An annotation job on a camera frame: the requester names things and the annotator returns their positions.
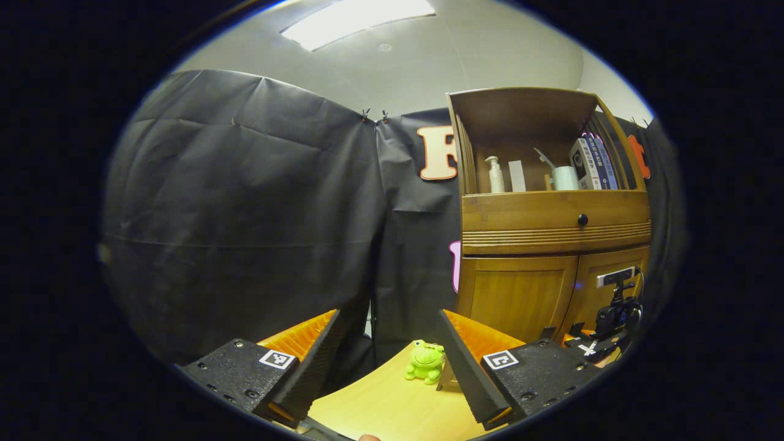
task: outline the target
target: cabinet door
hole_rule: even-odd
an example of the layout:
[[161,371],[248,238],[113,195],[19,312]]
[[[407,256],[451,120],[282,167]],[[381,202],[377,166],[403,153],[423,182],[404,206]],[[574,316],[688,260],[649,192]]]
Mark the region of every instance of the cabinet door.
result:
[[525,342],[564,321],[577,256],[469,258],[460,263],[458,313]]
[[[556,334],[556,341],[561,341],[564,333],[574,323],[585,322],[585,329],[596,329],[596,314],[600,308],[610,305],[612,291],[615,286],[596,287],[598,275],[615,272],[628,267],[638,266],[643,273],[648,270],[649,248],[633,248],[631,250],[613,251],[611,253],[584,254],[579,258],[577,280],[572,299],[566,311],[566,318]],[[637,295],[640,289],[640,276],[633,279],[635,287],[623,291],[623,296]]]

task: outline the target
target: wooden table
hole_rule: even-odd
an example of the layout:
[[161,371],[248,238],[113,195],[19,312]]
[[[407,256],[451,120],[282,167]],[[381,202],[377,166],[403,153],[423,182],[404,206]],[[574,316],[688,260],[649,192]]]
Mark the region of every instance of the wooden table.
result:
[[404,378],[412,349],[413,342],[362,379],[317,399],[308,416],[352,439],[368,433],[381,441],[463,441],[488,433],[462,392]]

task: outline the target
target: green frog toy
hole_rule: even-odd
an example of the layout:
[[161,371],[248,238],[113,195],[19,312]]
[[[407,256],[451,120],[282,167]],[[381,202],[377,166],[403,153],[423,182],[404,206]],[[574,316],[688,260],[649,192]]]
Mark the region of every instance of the green frog toy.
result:
[[405,379],[424,378],[425,384],[431,385],[441,377],[441,368],[445,361],[443,346],[414,340],[414,352],[411,354],[411,362],[405,368]]

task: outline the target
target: white pump bottle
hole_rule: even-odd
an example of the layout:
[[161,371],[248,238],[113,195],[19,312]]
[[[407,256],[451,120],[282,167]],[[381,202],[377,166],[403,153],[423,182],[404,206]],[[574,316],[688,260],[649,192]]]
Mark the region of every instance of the white pump bottle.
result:
[[498,164],[498,156],[491,156],[485,160],[490,163],[490,192],[503,193],[503,172]]

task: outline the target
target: ceiling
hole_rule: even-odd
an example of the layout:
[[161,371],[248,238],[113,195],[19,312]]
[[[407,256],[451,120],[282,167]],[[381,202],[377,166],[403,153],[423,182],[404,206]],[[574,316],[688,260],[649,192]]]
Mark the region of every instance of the ceiling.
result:
[[[314,52],[280,31],[333,0],[273,7],[224,32],[176,71],[224,69],[274,78],[359,112],[446,106],[445,93],[504,86],[577,89],[583,48],[529,12],[494,0],[429,0],[436,16],[383,24]],[[379,49],[382,44],[391,50]]]

